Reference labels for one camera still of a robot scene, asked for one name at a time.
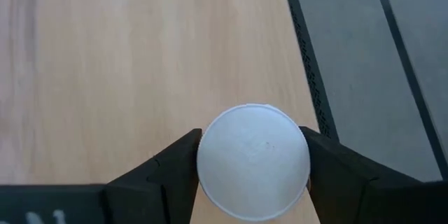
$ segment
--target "wood grain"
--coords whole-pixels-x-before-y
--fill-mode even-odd
[[[286,0],[0,0],[0,183],[107,182],[248,102],[317,129]],[[237,220],[199,189],[192,223]]]

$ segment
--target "wooden surface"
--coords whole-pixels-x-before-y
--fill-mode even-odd
[[[247,102],[317,129],[286,0],[0,0],[0,183],[107,182]]]

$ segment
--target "white paper cup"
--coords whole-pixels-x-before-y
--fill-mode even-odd
[[[220,114],[197,152],[207,197],[244,221],[266,221],[289,210],[304,192],[309,151],[299,127],[270,105],[246,104]]]

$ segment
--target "gray floor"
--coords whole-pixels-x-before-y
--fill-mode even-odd
[[[380,1],[299,1],[340,142],[421,181],[440,180]],[[391,0],[391,5],[448,152],[448,4]]]

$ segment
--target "black edge strip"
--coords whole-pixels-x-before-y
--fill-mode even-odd
[[[299,0],[288,0],[288,3],[294,23],[295,35],[302,53],[303,66],[307,75],[309,91],[320,132],[328,138],[339,142],[335,121],[330,110],[330,104],[328,103],[321,72],[319,71],[300,2]]]
[[[434,127],[433,120],[431,118],[428,106],[426,105],[423,93],[417,77],[412,67],[409,55],[407,54],[407,49],[405,43],[401,36],[400,30],[397,25],[397,20],[393,14],[391,2],[389,0],[380,0],[383,7],[384,14],[386,15],[387,23],[389,29],[391,30],[393,41],[397,48],[398,54],[400,56],[401,64],[405,70],[407,82],[411,88],[412,95],[414,96],[414,101],[420,113],[423,126],[426,130],[426,135],[428,136],[429,143],[433,149],[435,160],[439,167],[440,173],[443,179],[448,179],[448,163],[443,153],[442,146],[440,144],[440,138],[438,136],[437,130]]]

